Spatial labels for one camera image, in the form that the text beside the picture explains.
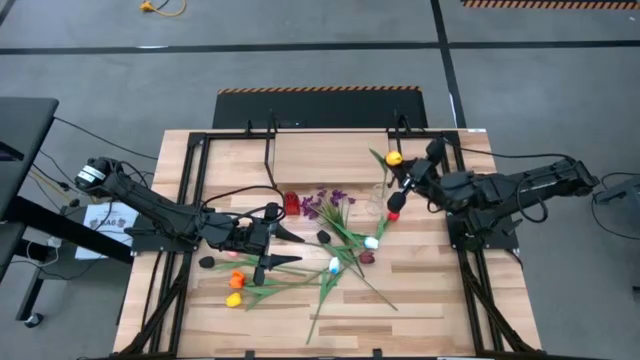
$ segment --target caster wheel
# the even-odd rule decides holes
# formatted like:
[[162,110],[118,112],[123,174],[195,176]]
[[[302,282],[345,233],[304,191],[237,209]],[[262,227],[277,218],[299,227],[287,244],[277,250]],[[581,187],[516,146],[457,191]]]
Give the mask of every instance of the caster wheel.
[[28,327],[29,329],[34,328],[38,325],[40,325],[40,323],[42,322],[42,320],[44,320],[44,316],[42,314],[38,314],[38,313],[33,313],[31,314],[31,316],[29,316],[29,318],[24,322],[24,326]]

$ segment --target white paper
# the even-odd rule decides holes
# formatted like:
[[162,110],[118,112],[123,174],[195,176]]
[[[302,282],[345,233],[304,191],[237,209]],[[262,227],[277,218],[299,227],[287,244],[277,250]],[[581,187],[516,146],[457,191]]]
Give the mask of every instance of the white paper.
[[[88,205],[87,213],[84,216],[83,225],[95,229],[105,219],[109,213],[109,204]],[[131,246],[131,237],[124,233],[124,229],[133,227],[138,212],[119,202],[114,202],[111,207],[111,214],[107,220],[96,231],[117,240],[125,245]],[[78,247],[76,259],[98,259],[101,255],[85,248]]]

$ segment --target gray floor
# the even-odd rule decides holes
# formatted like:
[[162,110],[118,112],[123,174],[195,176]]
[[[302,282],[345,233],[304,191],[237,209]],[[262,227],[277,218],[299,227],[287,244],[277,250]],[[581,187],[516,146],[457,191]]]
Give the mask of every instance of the gray floor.
[[[472,10],[453,0],[441,3],[450,41],[640,37],[635,12]],[[434,41],[433,24],[426,0],[189,0],[176,19],[140,14],[137,3],[125,0],[17,0],[0,28],[0,48]],[[640,135],[640,49],[456,50],[452,56],[468,126],[487,128],[494,151],[566,152],[600,176],[640,170],[633,145]],[[430,124],[453,126],[437,50],[0,56],[0,84],[0,96],[56,97],[60,117],[149,154],[157,153],[165,129],[209,127],[216,92],[225,87],[420,85]],[[69,174],[97,155],[154,169],[151,161],[62,124],[44,149]],[[46,159],[37,163],[55,172]],[[497,163],[503,172],[540,164]],[[22,194],[51,207],[31,181]],[[588,199],[555,199],[549,208],[546,223],[518,230],[544,348],[636,358],[640,305],[630,287],[640,278],[640,242],[596,227]],[[609,226],[638,234],[631,212],[618,204],[598,209]],[[47,322],[28,330],[13,316],[32,269],[11,266],[0,285],[3,358],[106,355],[127,272],[107,261],[81,280],[47,282],[36,305]]]

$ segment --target yellow cable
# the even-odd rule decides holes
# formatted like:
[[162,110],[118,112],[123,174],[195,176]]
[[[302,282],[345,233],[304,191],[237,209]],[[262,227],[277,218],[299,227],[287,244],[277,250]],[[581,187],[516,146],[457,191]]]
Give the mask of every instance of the yellow cable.
[[142,3],[142,5],[140,5],[140,10],[142,11],[153,11],[154,13],[158,14],[158,15],[162,15],[165,17],[176,17],[176,16],[180,16],[182,15],[182,13],[187,9],[187,0],[182,0],[182,7],[180,8],[180,10],[178,10],[177,12],[174,13],[166,13],[164,11],[160,11],[158,9],[156,9],[153,4],[151,4],[150,1],[144,1]]
[[45,185],[49,186],[50,188],[52,188],[53,190],[57,191],[58,194],[60,194],[62,197],[64,197],[65,199],[67,199],[68,202],[71,202],[71,198],[62,192],[62,190],[58,189],[57,186],[53,185],[49,180],[45,179],[44,177],[40,176],[40,174],[38,174],[37,172],[31,170],[29,171],[29,173],[35,177],[37,177],[38,179],[40,179],[42,182],[45,183]]

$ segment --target wooden plank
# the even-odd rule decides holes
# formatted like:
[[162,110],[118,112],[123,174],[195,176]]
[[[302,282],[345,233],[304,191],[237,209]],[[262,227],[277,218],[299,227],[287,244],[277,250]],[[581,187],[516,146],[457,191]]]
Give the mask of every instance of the wooden plank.
[[389,151],[385,133],[291,133],[275,141],[277,184],[376,184],[380,165],[369,148]]
[[[168,198],[175,199],[178,193],[188,133],[188,130],[165,133],[153,189]],[[486,133],[462,130],[460,138],[464,147],[490,151]],[[428,142],[427,139],[403,140],[403,152],[407,157],[424,156]],[[246,185],[268,184],[262,165],[264,141],[216,140],[211,149],[204,198]],[[467,169],[495,171],[490,156],[464,155]],[[366,210],[371,186],[331,186],[334,187],[356,199],[350,209],[349,228],[365,234],[374,233],[378,216]],[[301,197],[316,195],[318,191],[315,185],[282,188],[285,191],[294,189]],[[214,206],[221,211],[239,212],[263,206],[268,201],[279,201],[278,195],[268,190],[255,190],[216,200]],[[371,356],[372,348],[382,348],[386,356],[473,355],[457,255],[449,248],[443,214],[430,214],[425,207],[424,199],[411,194],[401,219],[391,225],[381,239],[380,249],[375,254],[376,262],[363,266],[366,279],[399,310],[389,308],[360,279],[347,273],[323,305],[308,345],[305,341],[318,304],[317,286],[287,290],[266,299],[251,311],[245,311],[249,294],[243,292],[245,304],[227,308],[225,298],[235,291],[228,286],[231,272],[201,269],[197,260],[204,256],[213,256],[218,262],[237,258],[203,244],[194,254],[178,356],[244,356],[247,349],[256,350],[257,356],[271,357]],[[300,216],[287,217],[283,225],[309,242],[317,242],[316,232],[321,229],[317,222]],[[272,241],[270,251],[300,255],[304,260],[295,265],[309,269],[325,267],[330,258],[322,249],[281,240]],[[539,347],[519,265],[504,251],[487,250],[485,254],[498,308],[526,342]],[[154,260],[155,254],[136,257],[114,351],[128,345],[140,329]],[[154,284],[149,312],[156,305],[163,262]],[[250,276],[253,269],[243,267],[241,271]],[[300,278],[276,272],[267,276],[282,281]],[[170,324],[172,316],[173,311],[169,311],[165,324]],[[481,323],[488,344],[487,322],[481,319]],[[166,350],[168,336],[165,325],[161,350]]]

